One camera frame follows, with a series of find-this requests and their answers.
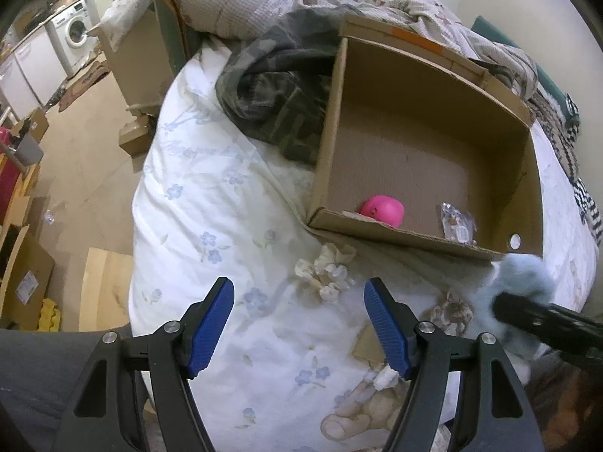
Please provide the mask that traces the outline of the light blue plush toy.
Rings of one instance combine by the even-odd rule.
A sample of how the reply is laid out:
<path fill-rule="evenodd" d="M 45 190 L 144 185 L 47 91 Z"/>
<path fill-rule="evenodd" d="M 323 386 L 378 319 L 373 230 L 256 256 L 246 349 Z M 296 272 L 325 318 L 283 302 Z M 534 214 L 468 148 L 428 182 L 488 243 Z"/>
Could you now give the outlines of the light blue plush toy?
<path fill-rule="evenodd" d="M 555 284 L 536 255 L 508 254 L 497 274 L 472 299 L 473 320 L 468 336 L 493 335 L 503 346 L 520 382 L 530 380 L 530 364 L 539 354 L 540 340 L 528 333 L 530 311 L 552 302 Z"/>

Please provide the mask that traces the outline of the clear plastic packet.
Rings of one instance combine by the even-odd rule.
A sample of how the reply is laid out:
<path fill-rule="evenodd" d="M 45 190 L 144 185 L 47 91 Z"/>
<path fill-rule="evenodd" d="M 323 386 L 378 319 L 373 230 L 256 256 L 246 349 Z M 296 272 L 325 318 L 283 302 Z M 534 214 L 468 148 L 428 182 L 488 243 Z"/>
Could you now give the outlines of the clear plastic packet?
<path fill-rule="evenodd" d="M 442 222 L 442 232 L 447 241 L 474 245 L 476 223 L 469 212 L 462 211 L 448 202 L 439 206 L 439 216 Z"/>

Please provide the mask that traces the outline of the pink ball toy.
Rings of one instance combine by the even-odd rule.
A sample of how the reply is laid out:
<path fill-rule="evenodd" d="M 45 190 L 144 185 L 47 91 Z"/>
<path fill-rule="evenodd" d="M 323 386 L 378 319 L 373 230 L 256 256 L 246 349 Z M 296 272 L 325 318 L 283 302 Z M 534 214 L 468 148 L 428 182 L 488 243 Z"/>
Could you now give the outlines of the pink ball toy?
<path fill-rule="evenodd" d="M 398 229 L 404 221 L 405 206 L 396 198 L 376 195 L 361 205 L 359 213 L 378 221 L 378 223 Z"/>

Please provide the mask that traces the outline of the cream lace scrunchie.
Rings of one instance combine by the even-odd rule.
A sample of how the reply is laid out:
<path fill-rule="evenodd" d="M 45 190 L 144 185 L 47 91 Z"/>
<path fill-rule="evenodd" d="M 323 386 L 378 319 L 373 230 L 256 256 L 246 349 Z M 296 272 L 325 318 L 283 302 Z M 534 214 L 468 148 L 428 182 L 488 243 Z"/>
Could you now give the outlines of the cream lace scrunchie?
<path fill-rule="evenodd" d="M 349 271 L 356 256 L 352 246 L 325 243 L 313 261 L 300 258 L 294 265 L 294 274 L 323 302 L 335 303 L 343 292 L 356 285 Z"/>

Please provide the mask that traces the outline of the flat cardboard sheet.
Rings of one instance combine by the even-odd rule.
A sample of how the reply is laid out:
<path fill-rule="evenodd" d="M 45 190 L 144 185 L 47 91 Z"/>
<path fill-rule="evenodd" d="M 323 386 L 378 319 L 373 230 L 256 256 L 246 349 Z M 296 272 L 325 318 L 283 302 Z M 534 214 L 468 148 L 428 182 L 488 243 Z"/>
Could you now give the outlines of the flat cardboard sheet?
<path fill-rule="evenodd" d="M 81 291 L 79 331 L 101 331 L 129 322 L 128 297 L 132 255 L 91 247 Z"/>

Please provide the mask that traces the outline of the cardboard box with label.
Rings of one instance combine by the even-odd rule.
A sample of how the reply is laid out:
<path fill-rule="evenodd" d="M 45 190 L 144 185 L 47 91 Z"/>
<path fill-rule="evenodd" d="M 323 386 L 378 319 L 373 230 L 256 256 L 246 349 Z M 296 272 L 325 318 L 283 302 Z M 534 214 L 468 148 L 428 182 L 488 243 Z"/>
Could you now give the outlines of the cardboard box with label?
<path fill-rule="evenodd" d="M 30 233 L 11 224 L 1 243 L 1 328 L 34 331 L 54 259 Z"/>

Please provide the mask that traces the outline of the black white striped knit blanket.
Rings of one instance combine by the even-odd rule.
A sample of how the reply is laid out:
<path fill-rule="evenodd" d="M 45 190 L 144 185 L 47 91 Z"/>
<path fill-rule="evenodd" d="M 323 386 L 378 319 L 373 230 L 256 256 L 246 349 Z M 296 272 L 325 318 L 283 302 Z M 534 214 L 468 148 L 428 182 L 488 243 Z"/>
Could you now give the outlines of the black white striped knit blanket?
<path fill-rule="evenodd" d="M 580 210 L 580 219 L 593 236 L 595 243 L 602 242 L 602 216 L 580 177 L 580 167 L 575 154 L 575 143 L 580 132 L 580 113 L 577 104 L 565 94 L 558 101 L 543 86 L 527 101 L 531 114 L 540 123 L 555 152 L 558 162 L 573 189 Z"/>

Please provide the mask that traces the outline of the white floral duvet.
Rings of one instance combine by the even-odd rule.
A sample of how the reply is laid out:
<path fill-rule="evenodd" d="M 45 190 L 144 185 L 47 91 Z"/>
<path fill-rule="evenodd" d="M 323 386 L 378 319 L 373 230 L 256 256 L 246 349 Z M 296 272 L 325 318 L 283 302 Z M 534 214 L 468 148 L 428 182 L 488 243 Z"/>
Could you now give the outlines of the white floral duvet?
<path fill-rule="evenodd" d="M 134 195 L 129 317 L 146 335 L 208 294 L 225 276 L 234 305 L 211 362 L 191 382 L 219 451 L 367 451 L 382 448 L 408 384 L 377 392 L 366 379 L 387 364 L 364 304 L 379 278 L 426 319 L 456 295 L 472 311 L 502 259 L 483 260 L 310 228 L 316 167 L 248 138 L 225 115 L 216 83 L 231 56 L 208 38 L 168 89 Z M 552 301 L 582 308 L 599 249 L 539 124 L 531 139 L 544 209 L 543 260 Z M 294 274 L 325 243 L 349 245 L 356 281 L 323 302 Z"/>

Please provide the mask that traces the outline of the red pink storage bin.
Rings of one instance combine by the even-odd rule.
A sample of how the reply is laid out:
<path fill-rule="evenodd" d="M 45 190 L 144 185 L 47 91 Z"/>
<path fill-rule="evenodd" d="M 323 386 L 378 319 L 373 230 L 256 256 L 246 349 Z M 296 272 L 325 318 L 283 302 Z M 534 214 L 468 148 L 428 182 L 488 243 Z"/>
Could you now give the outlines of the red pink storage bin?
<path fill-rule="evenodd" d="M 9 207 L 14 187 L 21 175 L 23 166 L 16 159 L 12 148 L 11 132 L 8 128 L 1 128 L 1 176 L 0 176 L 0 223 L 4 219 Z"/>

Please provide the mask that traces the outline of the grey small bin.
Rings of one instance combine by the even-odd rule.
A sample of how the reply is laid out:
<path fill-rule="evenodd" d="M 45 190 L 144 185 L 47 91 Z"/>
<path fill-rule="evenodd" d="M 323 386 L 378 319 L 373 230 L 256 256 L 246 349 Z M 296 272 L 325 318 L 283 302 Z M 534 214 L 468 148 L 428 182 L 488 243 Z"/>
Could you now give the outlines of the grey small bin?
<path fill-rule="evenodd" d="M 44 151 L 32 134 L 27 133 L 20 139 L 20 144 L 16 146 L 14 155 L 23 166 L 31 166 L 42 160 Z"/>

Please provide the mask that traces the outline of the white kitchen cabinets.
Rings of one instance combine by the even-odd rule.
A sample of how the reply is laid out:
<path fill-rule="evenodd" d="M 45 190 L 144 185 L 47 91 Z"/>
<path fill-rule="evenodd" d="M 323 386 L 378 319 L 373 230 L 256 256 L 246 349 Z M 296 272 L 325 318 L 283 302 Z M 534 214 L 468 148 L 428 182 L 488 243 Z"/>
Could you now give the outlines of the white kitchen cabinets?
<path fill-rule="evenodd" d="M 1 63 L 1 103 L 22 119 L 43 108 L 65 80 L 46 28 L 39 27 Z"/>

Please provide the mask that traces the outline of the cardboard bedside box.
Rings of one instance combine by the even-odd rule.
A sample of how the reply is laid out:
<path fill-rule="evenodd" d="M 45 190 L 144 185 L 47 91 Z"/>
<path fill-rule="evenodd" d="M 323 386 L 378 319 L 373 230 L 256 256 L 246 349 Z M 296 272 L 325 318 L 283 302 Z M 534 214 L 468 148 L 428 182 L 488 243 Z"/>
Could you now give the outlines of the cardboard bedside box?
<path fill-rule="evenodd" d="M 132 157 L 142 155 L 152 143 L 161 103 L 174 79 L 158 18 L 154 11 L 146 10 L 118 50 L 112 50 L 100 26 L 91 34 L 99 39 L 127 111 L 133 116 L 119 130 L 119 146 Z"/>

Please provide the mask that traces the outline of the dark green camouflage garment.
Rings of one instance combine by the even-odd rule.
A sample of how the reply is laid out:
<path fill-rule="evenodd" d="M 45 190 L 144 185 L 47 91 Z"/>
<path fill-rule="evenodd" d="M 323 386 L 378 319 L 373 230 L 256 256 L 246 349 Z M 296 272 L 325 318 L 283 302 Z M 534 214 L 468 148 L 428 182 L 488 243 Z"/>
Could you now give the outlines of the dark green camouflage garment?
<path fill-rule="evenodd" d="M 339 31 L 356 13 L 347 5 L 294 10 L 260 37 L 242 42 L 216 83 L 218 101 L 234 125 L 285 158 L 314 165 Z"/>

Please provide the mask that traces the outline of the white washing machine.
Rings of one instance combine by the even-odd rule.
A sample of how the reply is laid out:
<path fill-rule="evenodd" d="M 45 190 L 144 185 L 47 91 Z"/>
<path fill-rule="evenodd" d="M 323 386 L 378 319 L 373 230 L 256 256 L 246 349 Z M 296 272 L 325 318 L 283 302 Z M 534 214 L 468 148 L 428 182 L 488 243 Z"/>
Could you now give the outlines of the white washing machine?
<path fill-rule="evenodd" d="M 88 35 L 92 27 L 86 0 L 78 0 L 59 11 L 45 24 L 58 59 L 71 78 L 86 66 L 98 39 Z"/>

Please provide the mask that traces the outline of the beige patterned crumpled blanket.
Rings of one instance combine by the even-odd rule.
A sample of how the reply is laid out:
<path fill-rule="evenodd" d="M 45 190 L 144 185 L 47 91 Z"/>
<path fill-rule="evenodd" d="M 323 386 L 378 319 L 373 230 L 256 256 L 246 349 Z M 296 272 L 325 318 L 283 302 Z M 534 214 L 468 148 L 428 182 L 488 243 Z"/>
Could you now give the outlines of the beige patterned crumpled blanket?
<path fill-rule="evenodd" d="M 221 38 L 255 38 L 278 17 L 304 8 L 347 5 L 364 17 L 402 27 L 438 42 L 466 58 L 492 62 L 511 72 L 512 90 L 523 100 L 537 91 L 536 63 L 522 50 L 495 43 L 465 27 L 438 0 L 176 0 L 184 20 L 199 32 Z M 151 0 L 115 0 L 101 17 L 113 50 L 140 20 Z"/>

